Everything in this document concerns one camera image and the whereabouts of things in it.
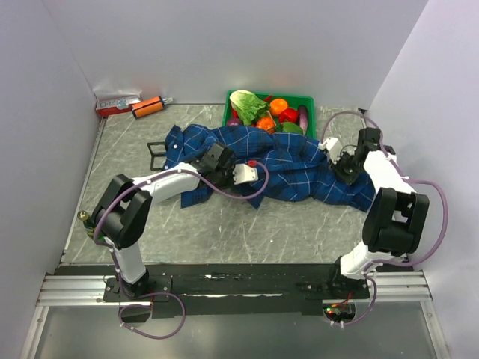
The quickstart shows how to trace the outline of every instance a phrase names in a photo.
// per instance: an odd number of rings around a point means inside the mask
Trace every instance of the gray countertop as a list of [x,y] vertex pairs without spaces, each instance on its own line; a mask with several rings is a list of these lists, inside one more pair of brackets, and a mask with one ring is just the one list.
[[[345,108],[316,109],[318,137],[327,119]],[[135,120],[131,114],[110,117],[88,177],[81,209],[93,210],[113,176],[152,174],[147,142],[162,141],[176,124],[221,126],[223,105],[170,105]],[[355,144],[363,123],[345,115],[327,135]],[[240,200],[219,194],[201,205],[180,208],[176,196],[150,210],[140,240],[148,263],[326,263],[349,252],[359,241],[365,214],[348,206],[329,206],[311,198],[289,203],[265,198],[257,211]],[[105,248],[96,246],[77,221],[64,263],[110,263]]]

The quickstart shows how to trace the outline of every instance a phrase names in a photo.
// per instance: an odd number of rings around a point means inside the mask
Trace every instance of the green basket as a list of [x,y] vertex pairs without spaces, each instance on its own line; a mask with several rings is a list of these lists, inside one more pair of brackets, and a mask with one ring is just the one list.
[[[234,91],[235,90],[228,91],[228,93],[226,94],[225,112],[223,114],[223,126],[226,126],[226,122],[233,117],[231,111],[230,95]],[[274,99],[285,99],[287,101],[287,104],[294,109],[297,109],[300,105],[306,106],[306,108],[308,109],[308,129],[306,130],[306,135],[308,137],[316,138],[316,115],[314,113],[314,100],[312,97],[261,92],[255,92],[254,94],[260,99],[266,99],[269,95],[272,94],[273,97],[271,98],[270,102]],[[274,119],[276,123],[278,123],[278,118],[274,117]]]

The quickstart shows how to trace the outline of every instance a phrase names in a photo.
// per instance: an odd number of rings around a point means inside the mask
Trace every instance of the gray wall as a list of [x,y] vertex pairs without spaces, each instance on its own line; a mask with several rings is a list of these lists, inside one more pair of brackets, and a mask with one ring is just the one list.
[[1,1],[0,48],[0,357],[10,359],[60,260],[99,121],[41,1]]
[[[479,355],[478,19],[477,1],[430,0],[370,111],[406,172],[448,196],[448,234],[424,270],[453,358]],[[432,200],[419,255],[436,240],[441,209],[433,191],[417,190]]]
[[247,88],[368,108],[427,0],[44,0],[99,98]]

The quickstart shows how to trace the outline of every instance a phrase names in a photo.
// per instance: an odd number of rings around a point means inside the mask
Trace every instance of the purple cable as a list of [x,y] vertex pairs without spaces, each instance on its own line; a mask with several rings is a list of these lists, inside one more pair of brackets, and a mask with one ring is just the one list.
[[[113,247],[111,245],[108,245],[107,243],[102,243],[99,241],[99,237],[100,237],[100,233],[101,233],[101,228],[103,227],[103,225],[105,224],[105,221],[106,221],[106,218],[108,217],[108,215],[110,214],[110,212],[121,202],[121,200],[123,200],[128,194],[130,194],[131,192],[133,191],[136,191],[137,189],[140,189],[144,186],[146,186],[147,184],[149,183],[152,183],[152,182],[155,182],[157,180],[160,180],[161,178],[164,178],[164,177],[167,177],[167,176],[170,176],[172,174],[178,174],[178,173],[182,173],[182,174],[191,174],[192,176],[194,177],[197,177],[198,179],[200,179],[202,182],[204,182],[208,187],[210,187],[212,190],[218,192],[219,194],[222,194],[224,195],[225,197],[228,197],[228,198],[232,198],[232,199],[235,199],[235,200],[251,200],[252,198],[255,198],[257,197],[258,195],[260,195],[265,189],[266,189],[266,186],[268,185],[268,182],[269,182],[269,171],[268,169],[266,168],[265,165],[263,165],[261,162],[258,162],[258,161],[255,161],[255,163],[257,165],[259,165],[260,167],[262,167],[264,169],[264,173],[266,175],[266,178],[264,180],[264,184],[263,186],[257,191],[255,192],[254,194],[250,194],[249,196],[233,196],[231,194],[228,194],[224,191],[222,191],[221,189],[217,188],[215,185],[213,185],[210,181],[208,181],[207,179],[203,178],[200,174],[194,172],[194,171],[190,171],[190,170],[178,170],[178,171],[174,171],[174,168],[171,169],[171,171],[165,171],[165,172],[160,172],[159,174],[157,174],[156,176],[154,177],[151,177],[151,179],[147,180],[147,181],[144,181],[144,182],[141,182],[141,183],[138,183],[136,185],[133,185],[132,187],[128,188],[126,191],[120,193],[118,195],[118,197],[115,198],[115,200],[113,200],[113,202],[109,205],[109,207],[106,209],[106,211],[103,213],[102,215],[102,218],[99,220],[98,222],[98,225],[97,227],[95,228],[95,231],[94,231],[94,234],[93,234],[93,241],[95,242],[96,245],[101,245],[103,247],[107,247],[109,250],[110,250],[110,253],[112,254],[112,259],[113,259],[113,263],[115,264],[115,271],[118,273],[118,283],[120,284],[120,291],[127,297],[127,298],[131,298],[133,299],[133,297],[131,295],[129,295],[124,287],[123,287],[123,279],[121,278],[121,273],[120,273],[120,266],[118,265],[118,260],[117,260],[117,257],[115,256],[115,252],[113,251]],[[148,334],[148,333],[145,333],[143,331],[140,331],[128,324],[126,324],[125,322],[123,322],[122,318],[121,318],[121,314],[125,311],[125,309],[127,308],[131,308],[131,307],[143,307],[142,305],[140,304],[131,304],[131,305],[127,305],[126,307],[123,307],[119,312],[118,312],[118,318],[120,320],[120,323],[121,323],[121,326],[124,326],[125,328],[128,328],[130,329],[131,331],[134,331],[135,333],[137,334],[140,334],[142,335],[143,337],[147,337],[147,338],[151,338],[151,339],[167,339],[167,338],[170,338],[170,337],[173,337],[178,331],[180,331],[180,329],[183,327],[183,324],[185,323],[185,319],[186,319],[186,308],[185,308],[185,304],[183,303],[183,301],[181,300],[180,297],[178,297],[177,295],[173,294],[173,293],[170,293],[170,292],[156,292],[156,293],[148,293],[148,294],[145,294],[145,295],[140,295],[138,297],[138,299],[143,299],[143,298],[149,298],[149,297],[155,297],[157,295],[166,295],[166,296],[169,296],[169,297],[172,297],[174,299],[176,299],[179,303],[180,303],[180,306],[181,306],[181,310],[182,310],[182,316],[181,316],[181,321],[180,321],[180,324],[177,326],[177,328],[172,331],[170,334],[168,335],[164,335],[164,336],[156,336],[156,335],[151,335],[151,334]]]
[[[366,121],[367,123],[370,123],[371,125],[376,127],[379,130],[379,147],[381,148],[381,151],[384,153],[384,155],[386,157],[388,156],[388,151],[386,151],[386,149],[384,148],[384,144],[382,143],[382,131],[381,131],[380,127],[377,125],[376,122],[374,122],[368,116],[366,116],[365,114],[362,114],[361,112],[341,111],[341,112],[338,112],[338,113],[332,115],[329,118],[329,120],[326,122],[326,125],[324,126],[323,133],[321,134],[321,142],[324,142],[324,136],[326,134],[326,130],[328,129],[329,124],[337,116],[339,116],[341,114],[353,114],[355,116],[359,116],[359,117],[363,118],[364,121]],[[442,240],[445,237],[446,230],[448,228],[448,222],[449,222],[448,201],[446,200],[446,195],[445,195],[444,191],[442,190],[441,186],[438,185],[437,183],[433,182],[433,181],[426,181],[426,180],[422,180],[422,179],[409,179],[407,176],[405,176],[404,172],[397,165],[396,161],[390,161],[390,163],[394,166],[394,168],[399,173],[399,175],[403,178],[403,181],[405,183],[408,183],[410,185],[430,185],[430,186],[434,187],[435,190],[437,190],[437,192],[439,194],[439,197],[441,198],[441,203],[442,203],[442,226],[441,226],[441,231],[439,232],[439,236],[438,236],[438,239],[436,240],[436,243],[434,243],[432,248],[421,258],[419,258],[417,260],[413,260],[412,262],[402,262],[402,263],[399,263],[399,262],[396,262],[396,261],[393,261],[393,260],[373,260],[368,266],[366,266],[364,268],[365,272],[367,272],[367,270],[371,266],[373,266],[374,264],[377,264],[377,263],[379,263],[379,264],[391,264],[393,266],[398,266],[398,267],[411,267],[411,266],[416,266],[417,264],[423,263],[425,260],[430,258],[437,251],[437,249],[439,248],[439,246],[442,243]],[[357,319],[354,319],[353,321],[351,321],[349,323],[345,323],[344,325],[351,325],[353,323],[359,322],[361,319],[366,317],[366,315],[369,314],[369,312],[373,309],[374,303],[376,302],[376,297],[377,297],[376,282],[374,282],[374,279],[368,277],[366,274],[364,275],[364,277],[367,280],[371,281],[371,283],[373,283],[374,293],[373,293],[373,297],[371,299],[371,302],[370,302],[369,306],[367,307],[366,311],[363,313],[362,316],[360,316]]]

